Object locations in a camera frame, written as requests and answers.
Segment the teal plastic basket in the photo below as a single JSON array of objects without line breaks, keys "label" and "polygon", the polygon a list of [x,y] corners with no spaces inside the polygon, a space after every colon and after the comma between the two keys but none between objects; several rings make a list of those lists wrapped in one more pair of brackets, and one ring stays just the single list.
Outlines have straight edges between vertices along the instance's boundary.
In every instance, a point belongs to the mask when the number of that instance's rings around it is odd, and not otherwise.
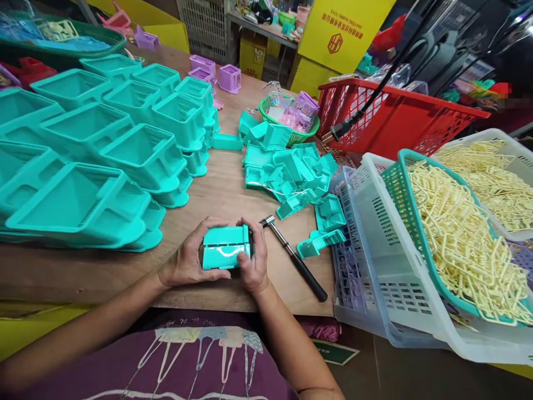
[{"label": "teal plastic basket", "polygon": [[[465,186],[469,190],[476,205],[478,205],[481,209],[481,205],[474,195],[472,189],[463,179],[461,179],[459,175],[446,168],[442,164],[432,160],[431,158],[423,156],[422,154],[416,153],[409,149],[400,150],[398,152],[398,161],[382,172],[381,176],[383,177],[390,197],[394,201],[396,209],[398,210],[398,213],[400,214],[400,217],[404,222],[411,239],[413,240],[413,244],[422,254],[422,257],[428,267],[429,276],[439,294],[453,307],[470,313],[473,316],[480,317],[479,311],[473,304],[470,304],[469,302],[457,297],[448,290],[448,288],[442,282],[442,279],[440,278],[435,267],[435,263],[433,262],[433,255],[429,248],[428,239],[426,238],[424,228],[422,226],[422,219],[420,217],[418,207],[416,206],[413,189],[411,188],[411,181],[407,172],[408,166],[420,161],[425,161],[430,166],[443,169],[457,183]],[[498,236],[492,230],[488,220],[487,224],[489,225],[491,236],[493,238],[497,238]],[[527,299],[524,299],[522,304],[531,311],[531,304]],[[506,318],[502,316],[500,316],[500,319],[502,321],[506,321]]]}]

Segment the red plastic part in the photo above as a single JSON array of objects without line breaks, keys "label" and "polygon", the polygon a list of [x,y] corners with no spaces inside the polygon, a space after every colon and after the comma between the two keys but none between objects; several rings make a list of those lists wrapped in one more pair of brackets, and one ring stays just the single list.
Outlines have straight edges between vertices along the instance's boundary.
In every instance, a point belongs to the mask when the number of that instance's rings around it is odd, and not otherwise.
[{"label": "red plastic part", "polygon": [[[318,137],[330,127],[349,119],[363,107],[378,82],[344,79],[319,86],[320,128]],[[445,100],[386,86],[363,118],[328,146],[356,153],[374,153],[398,159],[403,148],[430,156],[452,140],[475,118],[490,113]]]}]

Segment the printed shirt graphic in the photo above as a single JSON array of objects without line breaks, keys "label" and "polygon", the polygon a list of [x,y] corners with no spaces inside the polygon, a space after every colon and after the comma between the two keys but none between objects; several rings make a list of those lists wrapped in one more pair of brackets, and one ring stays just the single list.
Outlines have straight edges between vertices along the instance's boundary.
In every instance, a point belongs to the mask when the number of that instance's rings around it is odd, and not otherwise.
[{"label": "printed shirt graphic", "polygon": [[65,366],[24,399],[250,399],[299,396],[257,333],[233,313],[172,310],[157,329],[132,333]]}]

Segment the toy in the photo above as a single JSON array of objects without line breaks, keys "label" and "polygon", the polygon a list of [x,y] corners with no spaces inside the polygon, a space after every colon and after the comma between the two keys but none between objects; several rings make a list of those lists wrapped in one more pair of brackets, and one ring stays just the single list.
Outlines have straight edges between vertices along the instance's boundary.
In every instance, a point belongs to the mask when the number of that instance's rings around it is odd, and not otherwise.
[{"label": "toy", "polygon": [[237,254],[253,255],[252,235],[247,225],[211,228],[204,236],[202,269],[232,269],[239,266]]}]

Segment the wooden table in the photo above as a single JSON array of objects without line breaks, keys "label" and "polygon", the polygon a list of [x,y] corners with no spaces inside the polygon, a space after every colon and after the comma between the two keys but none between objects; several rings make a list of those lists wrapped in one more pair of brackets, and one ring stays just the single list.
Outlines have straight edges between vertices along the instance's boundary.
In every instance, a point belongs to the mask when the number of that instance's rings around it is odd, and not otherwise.
[{"label": "wooden table", "polygon": [[[150,64],[158,62],[180,72],[190,70],[189,55],[168,47],[156,53],[134,48],[135,55]],[[239,116],[246,107],[254,109],[265,96],[264,82],[242,76],[242,89],[234,96],[222,90],[216,98],[224,103],[219,113],[223,133],[237,134]],[[242,160],[245,151],[212,149],[205,177],[195,178],[189,203],[168,210],[163,222],[164,240],[157,248],[141,254],[96,249],[45,249],[0,245],[0,298],[33,302],[101,303],[117,294],[153,268],[166,261],[186,236],[207,215],[230,221],[246,215],[257,221],[272,214],[279,203],[266,193],[245,190]],[[293,248],[316,229],[311,206],[276,225]],[[329,295],[319,303],[291,263],[286,250],[268,229],[268,274],[280,296],[294,314],[333,315],[334,271],[331,252],[306,259],[306,264]],[[158,307],[254,311],[255,305],[242,289],[240,279],[209,282],[168,291]]]}]

